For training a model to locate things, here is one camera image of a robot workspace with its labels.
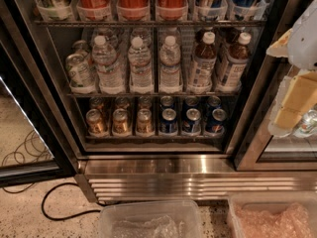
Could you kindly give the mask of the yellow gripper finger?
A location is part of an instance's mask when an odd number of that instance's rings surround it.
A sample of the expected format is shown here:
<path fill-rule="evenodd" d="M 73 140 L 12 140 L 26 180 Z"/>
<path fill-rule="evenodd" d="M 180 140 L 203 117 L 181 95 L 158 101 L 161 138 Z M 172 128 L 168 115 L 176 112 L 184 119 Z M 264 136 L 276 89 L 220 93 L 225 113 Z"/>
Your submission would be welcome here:
<path fill-rule="evenodd" d="M 269 133 L 277 137 L 288 136 L 316 103 L 316 71 L 301 70 L 294 77 L 286 76 L 279 86 L 269 116 Z"/>
<path fill-rule="evenodd" d="M 287 30 L 276 42 L 270 45 L 266 53 L 274 58 L 287 58 L 288 48 L 287 44 L 292 33 L 292 29 Z"/>

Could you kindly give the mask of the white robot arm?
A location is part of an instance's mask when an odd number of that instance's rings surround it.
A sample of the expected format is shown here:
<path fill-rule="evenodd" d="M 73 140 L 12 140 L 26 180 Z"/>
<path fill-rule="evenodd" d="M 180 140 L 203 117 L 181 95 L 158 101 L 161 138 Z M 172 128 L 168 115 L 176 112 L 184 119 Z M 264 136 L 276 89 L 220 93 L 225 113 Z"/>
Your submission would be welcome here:
<path fill-rule="evenodd" d="M 266 53 L 271 57 L 287 58 L 299 69 L 297 75 L 283 78 L 269 116 L 269 133 L 285 137 L 317 102 L 317 0 Z"/>

